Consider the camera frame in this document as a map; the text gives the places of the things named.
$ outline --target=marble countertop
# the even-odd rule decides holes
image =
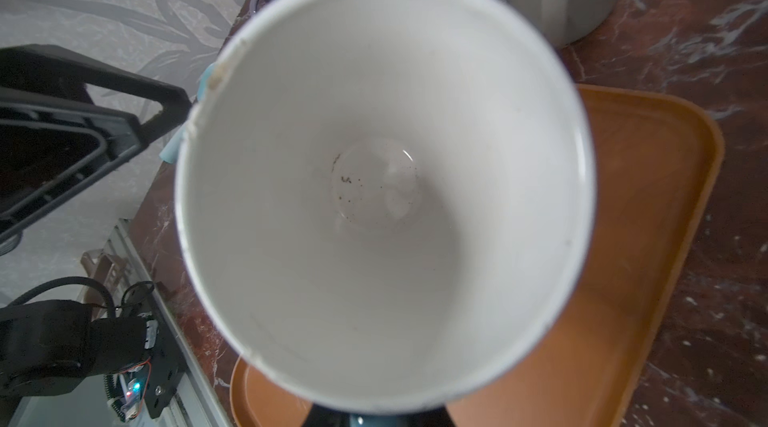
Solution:
[[[706,109],[726,139],[627,425],[768,425],[767,12],[768,0],[618,0],[597,30],[561,50],[576,82],[681,96]],[[233,31],[246,20],[240,14]],[[161,166],[130,237],[231,417],[237,354],[181,259],[174,173]]]

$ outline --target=white mug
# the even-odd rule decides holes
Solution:
[[[560,60],[499,0],[279,0],[216,60],[175,189],[190,278],[251,365],[334,409],[405,413],[552,326],[594,153]]]

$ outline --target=black cable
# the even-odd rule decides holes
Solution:
[[[125,299],[128,296],[128,293],[139,286],[149,286],[149,287],[147,288],[146,292],[144,292],[144,295],[141,296],[138,300],[134,300],[131,303],[125,303]],[[147,296],[151,294],[153,290],[154,290],[154,282],[152,282],[151,280],[141,280],[137,283],[131,284],[131,286],[127,288],[125,292],[123,292],[123,297],[120,298],[120,305],[118,306],[118,308],[125,309],[126,307],[138,306],[140,303],[144,302],[144,299],[146,299]]]
[[[29,300],[39,296],[41,293],[46,292],[50,289],[61,287],[61,286],[72,285],[72,284],[79,284],[82,286],[90,287],[91,289],[94,289],[97,292],[99,292],[99,295],[101,295],[101,298],[104,300],[105,309],[107,309],[107,317],[110,317],[110,318],[115,317],[114,300],[112,300],[112,295],[109,293],[109,290],[107,290],[107,288],[104,287],[104,285],[101,282],[97,280],[93,280],[90,277],[73,276],[73,277],[62,277],[61,279],[49,280],[48,282],[42,283],[37,287],[33,287],[30,290],[27,290],[21,296],[17,297],[10,304],[8,304],[8,307],[20,306],[24,303],[27,303]]]
[[[118,416],[120,422],[125,423],[125,413],[120,410],[120,407],[123,405],[122,400],[120,399],[123,391],[122,389],[118,390],[113,377],[112,374],[104,376],[104,391],[107,394],[107,403],[112,407],[112,410]]]

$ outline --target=gray patterned wallpaper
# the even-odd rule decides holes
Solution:
[[[58,44],[147,77],[182,86],[191,96],[215,58],[243,0],[0,0],[0,46]],[[156,107],[91,88],[97,105],[133,112]],[[160,160],[156,142],[24,231],[22,244],[0,257],[0,306],[46,280],[82,275],[79,259],[101,248],[119,217],[133,217]],[[41,298],[77,295],[61,287]]]

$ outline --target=mug handle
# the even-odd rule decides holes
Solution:
[[[208,67],[205,68],[203,75],[200,76],[200,84],[197,86],[196,102],[200,102],[203,99],[203,96],[205,95],[205,88],[207,87],[208,83],[208,77],[210,77],[210,74],[214,71],[215,66],[216,62],[211,63]],[[176,133],[174,133],[173,137],[171,137],[168,141],[168,144],[165,144],[163,150],[160,151],[160,158],[163,160],[163,162],[167,162],[168,164],[176,164],[176,161],[179,158],[181,141],[184,139],[184,125],[186,124],[183,124],[181,127],[179,127]]]
[[[248,12],[251,14],[255,14],[259,11],[259,1],[260,0],[250,0],[250,4],[248,5]]]

